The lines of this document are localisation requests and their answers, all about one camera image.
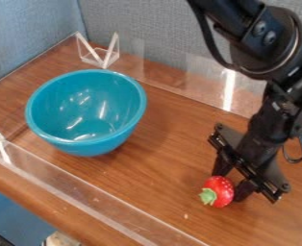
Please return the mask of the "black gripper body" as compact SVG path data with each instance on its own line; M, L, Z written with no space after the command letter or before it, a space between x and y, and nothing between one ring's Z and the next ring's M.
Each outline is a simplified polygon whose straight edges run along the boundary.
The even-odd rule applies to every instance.
M277 165L277 151L280 146L256 139L251 133L244 135L228 126L217 123L208 138L216 151L223 151L232 159L232 169L243 175L243 180L251 180L268 201L275 204L291 185Z

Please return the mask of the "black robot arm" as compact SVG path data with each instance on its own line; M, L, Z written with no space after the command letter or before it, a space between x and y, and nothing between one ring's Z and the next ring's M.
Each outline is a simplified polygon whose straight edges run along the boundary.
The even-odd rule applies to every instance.
M267 82L247 131L215 126L212 174L237 170L244 176L235 189L236 202L255 192L275 202L289 192L276 155L288 139L302 143L302 20L291 10L259 0L185 1L217 63Z

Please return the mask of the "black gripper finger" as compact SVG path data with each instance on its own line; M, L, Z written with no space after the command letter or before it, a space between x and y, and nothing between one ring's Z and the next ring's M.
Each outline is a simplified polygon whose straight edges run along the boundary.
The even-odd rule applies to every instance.
M232 170L232 159L223 151L217 152L215 166L212 170L213 176L225 176Z
M235 202L244 201L256 191L257 186L251 180L241 180L235 188Z

